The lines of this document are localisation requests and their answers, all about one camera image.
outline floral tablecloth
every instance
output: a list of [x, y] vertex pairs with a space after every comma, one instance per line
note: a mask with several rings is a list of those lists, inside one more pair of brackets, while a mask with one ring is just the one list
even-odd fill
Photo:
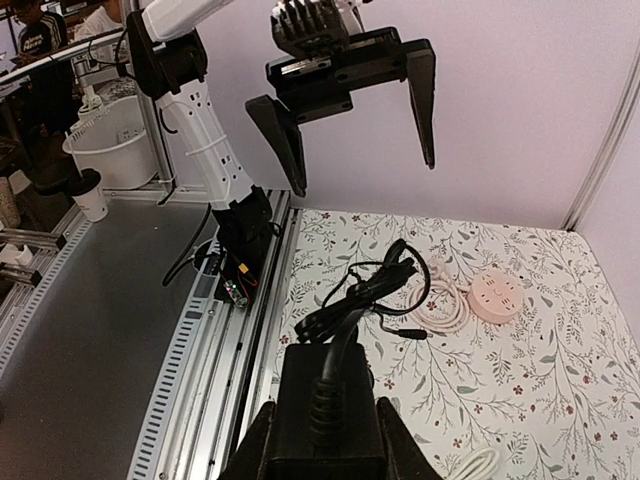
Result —
[[[380, 260], [397, 238], [439, 257], [459, 283], [498, 268], [525, 305], [496, 327], [472, 317], [458, 334], [402, 340], [360, 327], [375, 378], [444, 477], [472, 449], [500, 451], [495, 479], [640, 476], [640, 356], [586, 241], [576, 233], [392, 215], [308, 210], [293, 264], [272, 395], [293, 326], [349, 264]], [[446, 296], [429, 309], [446, 312]], [[391, 304], [404, 304], [403, 293]], [[394, 319], [387, 322], [393, 326]], [[395, 319], [409, 327], [406, 319]]]

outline aluminum rail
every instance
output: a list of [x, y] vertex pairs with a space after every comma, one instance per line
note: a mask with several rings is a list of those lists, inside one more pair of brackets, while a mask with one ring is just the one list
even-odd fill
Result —
[[19, 230], [4, 228], [0, 230], [0, 243], [26, 244], [42, 250], [59, 252], [67, 244], [67, 240], [61, 233], [36, 232], [32, 230]]
[[282, 313], [289, 294], [293, 258], [300, 235], [301, 216], [301, 210], [293, 210], [288, 229], [283, 229], [288, 238], [283, 241], [281, 261], [273, 281], [273, 285], [277, 285], [278, 288], [274, 289], [268, 310], [265, 312], [264, 325], [257, 340], [255, 367], [248, 379], [246, 405], [236, 426], [238, 440], [244, 438], [260, 407], [270, 399]]
[[[120, 0], [122, 18], [127, 18], [132, 11], [139, 9], [139, 0]], [[167, 147], [164, 133], [160, 128], [160, 114], [158, 113], [155, 102], [147, 97], [142, 90], [140, 90], [140, 87], [137, 88], [137, 96], [140, 111], [142, 112], [144, 128], [147, 131], [151, 151], [153, 152], [156, 159], [156, 166], [158, 167], [158, 183], [165, 192], [164, 197], [158, 202], [159, 205], [162, 205], [171, 198], [176, 190], [175, 169], [171, 164], [169, 148]]]
[[290, 194], [270, 192], [269, 201], [282, 235], [271, 242], [253, 304], [239, 310], [215, 300], [217, 277], [204, 287], [196, 279], [152, 394], [128, 480], [216, 479], [234, 451], [247, 379], [279, 292], [283, 253], [291, 248]]
[[600, 145], [600, 150], [591, 165], [589, 173], [562, 223], [561, 228], [563, 230], [577, 230], [582, 220], [584, 220], [589, 207], [591, 207], [600, 187], [607, 178], [611, 165], [616, 159], [618, 150], [633, 119], [633, 114], [637, 110], [638, 103], [640, 103], [640, 40], [627, 77], [627, 83], [609, 129]]

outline table surface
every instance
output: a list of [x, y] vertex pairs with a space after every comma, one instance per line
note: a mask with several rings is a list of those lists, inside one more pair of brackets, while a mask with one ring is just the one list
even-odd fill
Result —
[[126, 478], [195, 271], [162, 276], [202, 214], [112, 200], [86, 233], [0, 380], [3, 480]]
[[[516, 320], [472, 316], [459, 333], [416, 342], [363, 321], [375, 376], [443, 476], [472, 449], [501, 454], [498, 479], [638, 478], [640, 356], [586, 241], [576, 233], [392, 215], [305, 211], [275, 359], [272, 395], [293, 326], [347, 266], [380, 260], [397, 238], [439, 257], [460, 284], [498, 268], [525, 288]], [[390, 299], [404, 305], [403, 293]], [[434, 315], [450, 301], [430, 294]], [[409, 321], [388, 319], [403, 323]]]

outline black cable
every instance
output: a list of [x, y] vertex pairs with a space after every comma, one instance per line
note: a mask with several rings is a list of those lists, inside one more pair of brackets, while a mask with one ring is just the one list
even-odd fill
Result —
[[178, 133], [177, 130], [171, 130], [171, 129], [169, 129], [169, 127], [167, 127], [167, 124], [164, 121], [164, 110], [162, 110], [162, 109], [159, 109], [159, 110], [160, 110], [160, 115], [159, 115], [159, 117], [160, 117], [160, 125], [162, 125], [162, 128], [164, 128], [164, 130], [170, 135], [175, 135], [176, 133]]
[[347, 343], [360, 318], [362, 318], [362, 315], [366, 311], [364, 308], [353, 310], [340, 323], [340, 327], [338, 327], [335, 336], [331, 340], [329, 351], [324, 361], [324, 367], [322, 369], [323, 381], [336, 382], [340, 380], [340, 367], [342, 366], [342, 359], [344, 358]]
[[[409, 252], [413, 258], [400, 257]], [[420, 265], [424, 275], [424, 294], [415, 305], [405, 309], [393, 309], [377, 303], [387, 295], [401, 289], [409, 279], [418, 272], [414, 267], [414, 259]], [[368, 279], [363, 279], [356, 268], [377, 266], [376, 272]], [[327, 305], [347, 282], [349, 277], [357, 281], [347, 289], [345, 298]], [[295, 327], [298, 340], [322, 343], [333, 337], [322, 368], [322, 376], [314, 380], [311, 403], [309, 407], [310, 439], [321, 448], [336, 448], [340, 445], [345, 429], [344, 382], [340, 378], [343, 358], [347, 345], [352, 339], [362, 315], [371, 310], [380, 317], [383, 331], [403, 338], [424, 340], [424, 330], [394, 330], [384, 325], [384, 315], [399, 316], [412, 312], [426, 300], [431, 277], [427, 264], [418, 251], [404, 240], [397, 240], [387, 251], [381, 262], [360, 262], [351, 265], [346, 275], [329, 292], [322, 302], [322, 308], [307, 315]]]
[[127, 72], [127, 64], [125, 62], [120, 61], [120, 48], [122, 47], [122, 42], [127, 36], [127, 31], [128, 31], [127, 28], [125, 28], [122, 31], [122, 35], [120, 35], [120, 38], [118, 39], [118, 43], [116, 44], [116, 49], [114, 52], [114, 55], [116, 57], [116, 68], [118, 69], [118, 75], [120, 75], [121, 77], [130, 78], [134, 82], [137, 82], [136, 77], [134, 77], [129, 72]]
[[[376, 303], [378, 300], [399, 290], [408, 282], [417, 270], [414, 267], [413, 258], [400, 257], [409, 252], [417, 261], [422, 269], [424, 276], [424, 291], [417, 302], [409, 308], [393, 309], [386, 305]], [[379, 269], [371, 275], [368, 280], [363, 280], [355, 270], [362, 266], [378, 266]], [[349, 277], [354, 277], [357, 283], [351, 285], [347, 289], [347, 295], [331, 305], [329, 300], [342, 288]], [[396, 241], [387, 251], [382, 262], [360, 262], [351, 265], [347, 274], [338, 282], [338, 284], [329, 292], [325, 300], [322, 302], [322, 308], [307, 315], [302, 321], [295, 326], [298, 340], [301, 343], [323, 343], [333, 337], [338, 331], [340, 324], [346, 316], [353, 310], [365, 308], [370, 309], [374, 313], [389, 316], [402, 316], [412, 312], [420, 307], [429, 294], [431, 287], [431, 277], [426, 262], [420, 253], [404, 240]], [[420, 329], [412, 330], [394, 330], [392, 333], [403, 338], [411, 338], [423, 340], [427, 338], [427, 332]]]
[[114, 51], [114, 56], [116, 57], [116, 61], [115, 62], [104, 62], [102, 60], [98, 60], [97, 58], [95, 58], [93, 56], [93, 54], [91, 53], [91, 44], [93, 43], [93, 40], [95, 40], [95, 38], [92, 38], [91, 40], [89, 40], [89, 46], [87, 47], [87, 54], [89, 55], [89, 60], [92, 60], [94, 62], [96, 62], [99, 65], [109, 65], [112, 67], [116, 67], [118, 69], [118, 74], [121, 77], [126, 77], [126, 78], [130, 78], [131, 80], [136, 80], [136, 77], [134, 77], [133, 75], [131, 75], [129, 72], [127, 72], [127, 64], [126, 62], [121, 62], [120, 61], [120, 48], [122, 47], [122, 42], [124, 41], [124, 38], [127, 35], [127, 29], [125, 28], [122, 31], [122, 35], [120, 35], [120, 38], [118, 39], [118, 43], [116, 44], [116, 49]]
[[188, 258], [187, 260], [184, 260], [184, 258], [189, 254], [189, 251], [193, 248], [193, 245], [196, 243], [196, 240], [198, 240], [198, 237], [204, 230], [204, 227], [207, 225], [207, 222], [209, 221], [210, 216], [211, 216], [211, 204], [208, 204], [204, 217], [202, 217], [200, 225], [198, 225], [198, 228], [196, 232], [193, 234], [193, 237], [191, 237], [191, 240], [189, 240], [189, 243], [187, 244], [187, 246], [184, 248], [184, 250], [182, 251], [180, 256], [177, 258], [177, 260], [173, 262], [173, 265], [171, 265], [166, 275], [162, 279], [163, 287], [168, 287], [169, 284], [173, 281], [173, 279], [176, 278], [178, 273], [180, 273], [180, 271], [182, 271], [182, 269], [185, 266], [187, 266], [189, 263], [193, 261], [193, 258]]

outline power adapter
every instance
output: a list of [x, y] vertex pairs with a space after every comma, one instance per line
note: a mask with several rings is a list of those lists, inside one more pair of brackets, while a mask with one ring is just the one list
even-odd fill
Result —
[[350, 343], [342, 362], [344, 436], [338, 447], [313, 444], [310, 408], [329, 345], [290, 345], [266, 460], [268, 480], [382, 480], [385, 449], [362, 345]]

